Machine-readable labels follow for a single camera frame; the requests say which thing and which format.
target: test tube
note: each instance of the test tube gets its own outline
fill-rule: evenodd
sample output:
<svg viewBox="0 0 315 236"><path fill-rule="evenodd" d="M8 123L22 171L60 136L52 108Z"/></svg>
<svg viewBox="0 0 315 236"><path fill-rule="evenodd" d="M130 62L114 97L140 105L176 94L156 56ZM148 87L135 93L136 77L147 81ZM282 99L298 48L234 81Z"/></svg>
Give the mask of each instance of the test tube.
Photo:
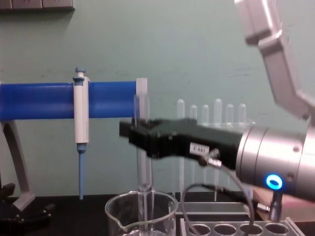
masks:
<svg viewBox="0 0 315 236"><path fill-rule="evenodd" d="M209 125L209 107L207 104L202 106L201 110L201 124L204 126Z"/></svg>
<svg viewBox="0 0 315 236"><path fill-rule="evenodd" d="M183 119L185 118L185 101L179 99L177 101L177 118ZM180 201L182 200L182 194L184 191L184 158L181 157L179 160L179 191L180 191Z"/></svg>
<svg viewBox="0 0 315 236"><path fill-rule="evenodd" d="M225 109L225 122L227 126L233 126L234 123L234 106L227 104Z"/></svg>
<svg viewBox="0 0 315 236"><path fill-rule="evenodd" d="M189 118L197 119L198 118L198 110L196 105L191 105L189 109ZM191 183L195 183L195 167L196 163L191 161Z"/></svg>
<svg viewBox="0 0 315 236"><path fill-rule="evenodd" d="M139 119L149 119L149 97L147 94L137 94L134 97L134 119L138 125ZM137 170L138 170L138 216L139 221L150 221L153 219L154 193L152 176L152 162L147 158L145 151L137 148ZM140 232L150 232L152 226L144 224L139 228Z"/></svg>
<svg viewBox="0 0 315 236"><path fill-rule="evenodd" d="M244 103L241 103L238 107L238 122L242 127L246 125L246 105Z"/></svg>
<svg viewBox="0 0 315 236"><path fill-rule="evenodd" d="M214 103L214 112L213 112L213 123L215 127L221 127L222 123L222 100L217 98ZM217 186L219 184L219 170L215 169L214 171L215 178L214 184ZM217 201L217 191L215 191L215 202Z"/></svg>
<svg viewBox="0 0 315 236"><path fill-rule="evenodd" d="M147 94L137 94L134 97L135 125L139 119L149 118L149 97ZM147 191L152 188L152 162L147 158L145 151L137 148L138 163L138 187L140 191Z"/></svg>
<svg viewBox="0 0 315 236"><path fill-rule="evenodd" d="M204 126L209 125L209 106L204 104L201 110L201 124ZM203 168L203 183L206 184L207 168Z"/></svg>
<svg viewBox="0 0 315 236"><path fill-rule="evenodd" d="M215 100L213 123L216 127L220 127L222 123L222 100L220 98Z"/></svg>

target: electrical outlet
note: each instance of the electrical outlet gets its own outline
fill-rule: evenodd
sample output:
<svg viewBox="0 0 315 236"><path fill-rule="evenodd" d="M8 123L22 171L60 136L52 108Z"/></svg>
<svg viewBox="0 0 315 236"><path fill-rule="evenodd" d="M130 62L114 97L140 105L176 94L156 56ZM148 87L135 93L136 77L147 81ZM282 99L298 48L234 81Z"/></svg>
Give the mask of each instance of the electrical outlet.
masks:
<svg viewBox="0 0 315 236"><path fill-rule="evenodd" d="M13 9L42 9L41 0L12 0Z"/></svg>
<svg viewBox="0 0 315 236"><path fill-rule="evenodd" d="M11 0L0 0L0 11L2 10L11 10L12 1Z"/></svg>
<svg viewBox="0 0 315 236"><path fill-rule="evenodd" d="M74 9L72 0L42 0L43 8Z"/></svg>

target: glass beaker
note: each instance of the glass beaker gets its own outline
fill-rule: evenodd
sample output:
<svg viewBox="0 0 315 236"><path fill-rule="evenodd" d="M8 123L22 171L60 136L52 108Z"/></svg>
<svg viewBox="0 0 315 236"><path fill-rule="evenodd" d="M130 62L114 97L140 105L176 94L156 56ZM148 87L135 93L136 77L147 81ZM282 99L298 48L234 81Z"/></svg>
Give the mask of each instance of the glass beaker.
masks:
<svg viewBox="0 0 315 236"><path fill-rule="evenodd" d="M151 217L139 221L138 202L144 194L151 194L148 208ZM178 203L171 195L155 190L130 191L110 199L105 205L109 236L175 236L175 211Z"/></svg>

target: green wall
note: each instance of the green wall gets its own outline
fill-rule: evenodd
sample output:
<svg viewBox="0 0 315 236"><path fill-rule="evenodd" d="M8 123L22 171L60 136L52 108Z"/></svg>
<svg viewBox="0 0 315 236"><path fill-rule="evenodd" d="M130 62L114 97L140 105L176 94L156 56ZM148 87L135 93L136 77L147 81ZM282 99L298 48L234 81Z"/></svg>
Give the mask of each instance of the green wall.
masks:
<svg viewBox="0 0 315 236"><path fill-rule="evenodd" d="M81 66L92 81L148 78L152 117L174 118L179 98L199 107L209 104L211 111L220 97L235 107L245 102L249 117L261 125L305 130L305 123L274 104L262 59L245 45L232 0L75 3L73 13L0 16L1 81L71 82L74 68ZM303 87L313 92L315 1L278 3ZM118 121L91 120L86 194L136 188L135 149L118 137ZM77 194L73 121L18 121L18 128L36 195ZM2 180L16 181L3 137L0 148ZM170 160L154 162L156 189L171 190L170 173Z"/></svg>

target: black cable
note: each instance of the black cable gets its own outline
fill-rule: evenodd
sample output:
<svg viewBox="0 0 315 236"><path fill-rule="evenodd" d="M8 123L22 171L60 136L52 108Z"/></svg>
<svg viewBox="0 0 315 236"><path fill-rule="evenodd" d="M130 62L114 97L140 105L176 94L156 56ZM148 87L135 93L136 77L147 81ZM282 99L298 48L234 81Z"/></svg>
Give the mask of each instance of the black cable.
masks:
<svg viewBox="0 0 315 236"><path fill-rule="evenodd" d="M188 186L184 191L183 191L183 196L182 196L182 211L183 211L183 216L184 216L184 219L188 222L189 224L189 228L192 230L192 232L194 234L196 234L197 236L201 236L201 234L198 232L198 230L194 227L194 225L190 222L189 218L188 218L188 215L185 211L185 197L186 197L186 194L188 193L188 191L194 187L203 187L203 188L206 188L206 189L210 189L210 190L213 190L213 191L219 191L220 193L222 194L226 194L227 196L237 200L238 202L242 202L242 203L245 203L247 204L247 206L249 207L250 209L250 223L249 223L249 226L250 228L253 226L254 224L254 207L253 207L253 202L252 200L250 199L250 197L246 194L246 191L244 190L241 182L235 177L233 176L229 171L228 171L228 174L230 177L232 177L231 179L235 182L235 184L244 192L244 198L242 198L242 196L240 195L237 195L235 193L233 193L232 191L228 190L228 189L225 189L224 187L220 187L220 186L213 186L213 185L209 185L209 184L201 184L201 183L195 183L195 184L192 184L190 186Z"/></svg>

